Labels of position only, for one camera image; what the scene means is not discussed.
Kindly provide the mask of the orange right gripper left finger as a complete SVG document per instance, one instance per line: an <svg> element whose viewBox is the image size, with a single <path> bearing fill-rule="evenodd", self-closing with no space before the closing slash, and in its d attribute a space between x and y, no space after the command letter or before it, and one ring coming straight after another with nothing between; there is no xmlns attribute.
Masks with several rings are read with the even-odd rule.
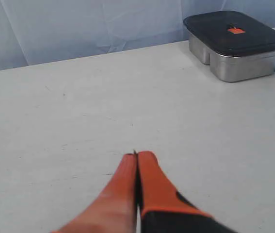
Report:
<svg viewBox="0 0 275 233"><path fill-rule="evenodd" d="M57 233L134 233L137 154L125 154L98 197Z"/></svg>

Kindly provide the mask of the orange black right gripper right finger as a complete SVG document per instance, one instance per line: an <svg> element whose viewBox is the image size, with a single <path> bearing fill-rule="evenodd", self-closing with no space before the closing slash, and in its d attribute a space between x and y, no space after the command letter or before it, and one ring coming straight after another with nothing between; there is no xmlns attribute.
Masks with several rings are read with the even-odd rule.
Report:
<svg viewBox="0 0 275 233"><path fill-rule="evenodd" d="M137 159L141 232L233 232L190 203L164 174L154 153L141 151Z"/></svg>

